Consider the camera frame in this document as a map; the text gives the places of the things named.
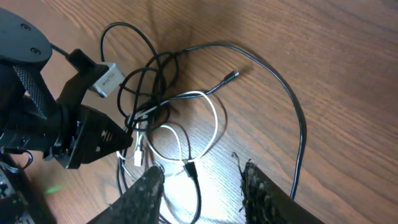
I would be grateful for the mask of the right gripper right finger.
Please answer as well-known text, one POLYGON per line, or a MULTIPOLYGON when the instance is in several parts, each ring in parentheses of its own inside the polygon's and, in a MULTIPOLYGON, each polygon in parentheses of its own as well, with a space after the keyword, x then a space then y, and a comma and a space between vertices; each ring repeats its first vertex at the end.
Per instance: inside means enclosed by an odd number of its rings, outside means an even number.
POLYGON ((243 208, 247 223, 299 224, 322 222, 292 200, 255 163, 247 161, 241 176, 243 208))

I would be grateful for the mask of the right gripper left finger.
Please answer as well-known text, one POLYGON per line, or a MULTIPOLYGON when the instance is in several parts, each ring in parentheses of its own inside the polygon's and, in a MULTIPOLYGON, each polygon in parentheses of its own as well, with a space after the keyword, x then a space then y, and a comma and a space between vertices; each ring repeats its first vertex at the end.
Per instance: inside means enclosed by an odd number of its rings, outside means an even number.
POLYGON ((164 179, 163 169, 152 166, 117 201, 90 220, 90 223, 158 223, 164 179))

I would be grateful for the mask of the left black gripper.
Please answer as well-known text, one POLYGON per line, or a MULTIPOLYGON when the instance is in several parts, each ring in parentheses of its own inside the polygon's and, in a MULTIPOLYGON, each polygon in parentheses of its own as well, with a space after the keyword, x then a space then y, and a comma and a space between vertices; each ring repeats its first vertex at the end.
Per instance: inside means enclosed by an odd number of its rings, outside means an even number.
POLYGON ((85 105, 73 110, 63 106, 58 136, 43 153, 43 160, 55 159, 65 169, 78 169, 128 148, 132 141, 108 115, 85 105))

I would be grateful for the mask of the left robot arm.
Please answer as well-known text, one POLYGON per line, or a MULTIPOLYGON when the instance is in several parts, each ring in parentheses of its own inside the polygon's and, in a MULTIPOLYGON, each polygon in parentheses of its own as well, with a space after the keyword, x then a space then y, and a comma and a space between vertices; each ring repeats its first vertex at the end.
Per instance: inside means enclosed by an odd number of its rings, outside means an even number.
POLYGON ((27 20, 1 10, 1 152, 40 151, 76 169, 128 148, 132 137, 108 115, 85 106, 87 91, 105 98, 124 80, 114 63, 96 63, 80 49, 66 54, 76 75, 58 98, 41 71, 55 46, 27 20))

